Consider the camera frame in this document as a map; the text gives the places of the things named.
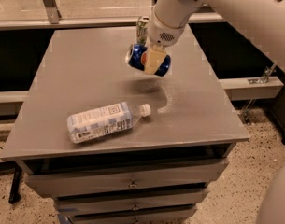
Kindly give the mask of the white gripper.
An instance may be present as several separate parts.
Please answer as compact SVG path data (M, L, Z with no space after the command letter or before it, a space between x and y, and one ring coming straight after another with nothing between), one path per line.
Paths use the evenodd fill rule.
M176 44L187 24L187 17L164 14L162 18L151 12L147 29L147 51L144 72L154 75L163 63L166 52L163 47Z

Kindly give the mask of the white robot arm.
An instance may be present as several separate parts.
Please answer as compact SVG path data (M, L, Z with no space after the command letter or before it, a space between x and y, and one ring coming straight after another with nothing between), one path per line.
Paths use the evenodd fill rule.
M285 0L158 0L150 43L175 44L204 3L285 71ZM184 224L285 224L285 147L269 122L248 130L251 139L235 146L227 170Z

